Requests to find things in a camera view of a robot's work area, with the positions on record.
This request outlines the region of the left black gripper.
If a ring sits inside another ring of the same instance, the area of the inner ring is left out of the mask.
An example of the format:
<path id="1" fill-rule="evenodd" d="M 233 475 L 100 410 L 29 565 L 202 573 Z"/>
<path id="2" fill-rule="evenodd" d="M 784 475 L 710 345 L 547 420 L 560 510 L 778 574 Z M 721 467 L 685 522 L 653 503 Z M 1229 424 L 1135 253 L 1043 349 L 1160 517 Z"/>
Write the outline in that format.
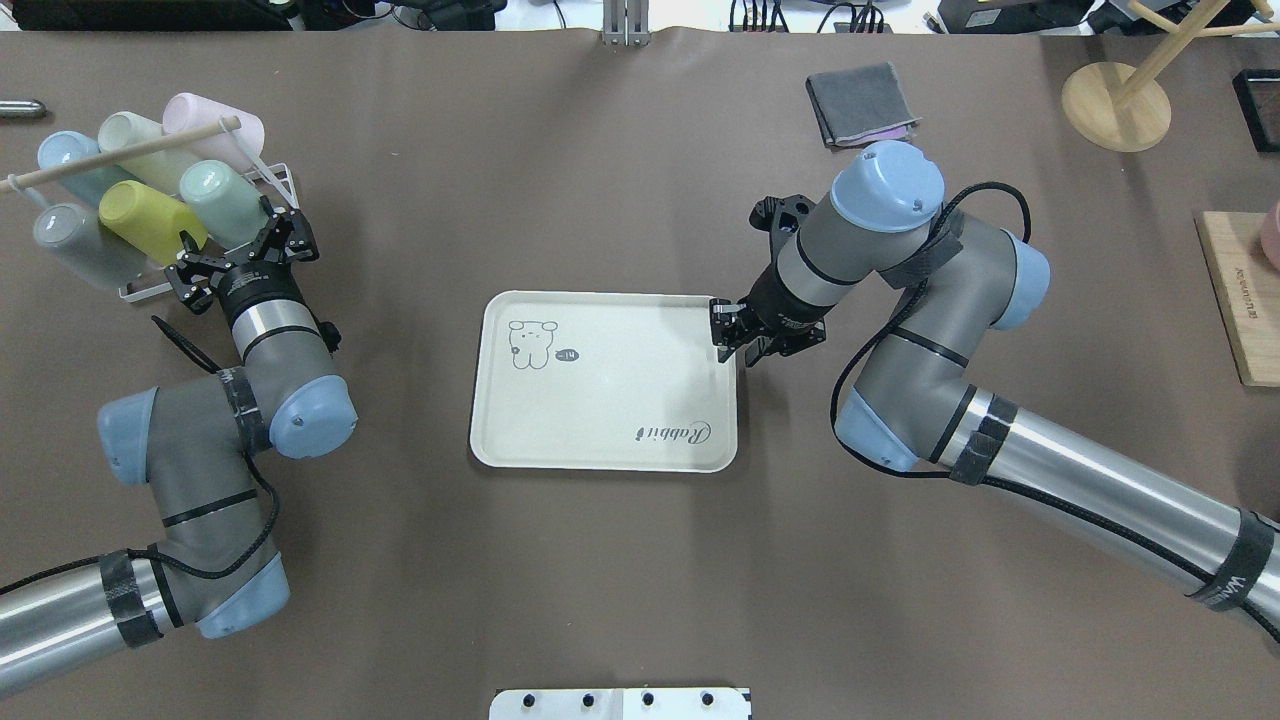
<path id="1" fill-rule="evenodd" d="M 319 260 L 312 227 L 298 209 L 270 215 L 262 241 L 253 241 L 224 258 L 179 252 L 165 268 L 174 295 L 192 313 L 214 304 L 233 322 L 248 309 L 273 300 L 303 304 L 291 264 Z"/>

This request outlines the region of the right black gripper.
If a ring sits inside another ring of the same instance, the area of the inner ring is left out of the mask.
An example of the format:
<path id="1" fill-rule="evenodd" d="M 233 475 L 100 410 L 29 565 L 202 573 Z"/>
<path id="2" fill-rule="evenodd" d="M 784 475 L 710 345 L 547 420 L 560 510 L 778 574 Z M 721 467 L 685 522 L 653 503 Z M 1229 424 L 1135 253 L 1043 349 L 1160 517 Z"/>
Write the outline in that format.
<path id="1" fill-rule="evenodd" d="M 709 301 L 710 337 L 717 361 L 727 363 L 748 341 L 744 366 L 755 366 L 764 356 L 787 357 L 826 341 L 826 324 L 817 310 L 794 297 L 783 286 L 780 256 L 800 229 L 814 202 L 804 195 L 767 196 L 753 208 L 748 222 L 769 233 L 771 264 L 739 302 Z"/>

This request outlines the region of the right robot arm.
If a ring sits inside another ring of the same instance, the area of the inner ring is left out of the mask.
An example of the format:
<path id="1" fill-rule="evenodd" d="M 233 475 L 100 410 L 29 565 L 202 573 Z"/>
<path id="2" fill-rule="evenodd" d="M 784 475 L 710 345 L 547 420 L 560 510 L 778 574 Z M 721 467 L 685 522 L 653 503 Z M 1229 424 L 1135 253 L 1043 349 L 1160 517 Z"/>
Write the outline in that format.
<path id="1" fill-rule="evenodd" d="M 819 201 L 763 199 L 751 225 L 771 263 L 739 300 L 713 299 L 719 360 L 748 365 L 826 337 L 826 315 L 879 275 L 901 299 L 829 401 L 844 448 L 869 468 L 1001 489 L 1042 518 L 1165 577 L 1213 612 L 1277 638 L 1277 524 L 1183 486 L 965 380 L 988 331 L 1020 325 L 1050 284 L 1044 255 L 960 211 L 920 149 L 863 149 Z M 846 388 L 845 380 L 852 387 Z"/>

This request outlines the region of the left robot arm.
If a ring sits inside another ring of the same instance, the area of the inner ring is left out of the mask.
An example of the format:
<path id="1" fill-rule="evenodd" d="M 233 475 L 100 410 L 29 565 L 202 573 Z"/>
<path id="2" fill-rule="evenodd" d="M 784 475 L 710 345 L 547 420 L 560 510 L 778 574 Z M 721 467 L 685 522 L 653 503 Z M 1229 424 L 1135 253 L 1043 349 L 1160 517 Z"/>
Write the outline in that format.
<path id="1" fill-rule="evenodd" d="M 292 274 L 319 256 L 303 214 L 273 214 L 220 258 L 180 240 L 166 278 L 193 313 L 220 305 L 239 364 L 100 409 L 113 474 L 151 491 L 165 536 L 4 587 L 6 697 L 187 624 L 215 639 L 283 609 L 291 589 L 270 537 L 280 501 L 253 460 L 269 450 L 320 457 L 356 428 L 332 357 L 339 333 L 317 320 Z"/>

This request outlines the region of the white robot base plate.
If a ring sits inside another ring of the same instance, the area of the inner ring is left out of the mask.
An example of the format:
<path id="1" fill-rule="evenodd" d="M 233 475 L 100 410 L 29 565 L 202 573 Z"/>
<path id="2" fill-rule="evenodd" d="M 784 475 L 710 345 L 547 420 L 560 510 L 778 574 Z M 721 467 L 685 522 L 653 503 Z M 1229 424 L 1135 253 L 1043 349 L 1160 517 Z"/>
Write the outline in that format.
<path id="1" fill-rule="evenodd" d="M 489 719 L 751 719 L 748 689 L 733 687 L 630 687 L 507 689 Z"/>

